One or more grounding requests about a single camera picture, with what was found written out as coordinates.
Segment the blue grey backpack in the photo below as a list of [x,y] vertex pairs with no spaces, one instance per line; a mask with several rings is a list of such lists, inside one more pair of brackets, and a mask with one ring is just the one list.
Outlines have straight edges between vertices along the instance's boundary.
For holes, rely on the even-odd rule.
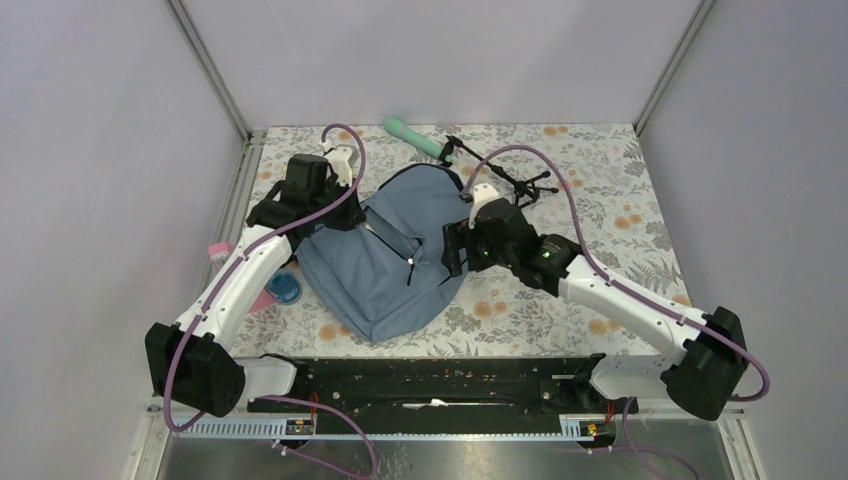
[[413,164],[362,201],[363,224],[320,228],[303,240],[297,261],[305,281],[351,331],[380,342],[422,329],[455,298],[467,261],[453,277],[442,263],[443,228],[468,218],[459,175]]

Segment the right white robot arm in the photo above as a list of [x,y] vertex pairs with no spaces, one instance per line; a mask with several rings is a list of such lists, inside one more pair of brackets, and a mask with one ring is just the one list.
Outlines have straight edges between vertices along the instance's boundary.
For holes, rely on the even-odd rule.
[[451,275],[498,266],[523,285],[578,303],[639,336],[658,353],[653,367],[626,370],[601,360],[573,386],[575,402],[597,412],[612,399],[667,398],[702,420],[717,419],[752,360],[738,315],[679,306],[607,270],[574,241],[539,234],[502,198],[474,203],[468,219],[443,228]]

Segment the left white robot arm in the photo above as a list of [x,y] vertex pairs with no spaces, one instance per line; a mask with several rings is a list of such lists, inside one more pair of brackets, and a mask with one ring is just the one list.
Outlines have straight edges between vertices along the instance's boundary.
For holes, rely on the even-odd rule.
[[215,417],[268,395],[288,411],[307,404],[311,387],[293,361],[236,359],[231,349],[266,284],[317,226],[351,230],[363,222],[352,168],[357,157],[342,145],[289,159],[284,178],[251,209],[234,251],[200,297],[173,323],[148,330],[156,395]]

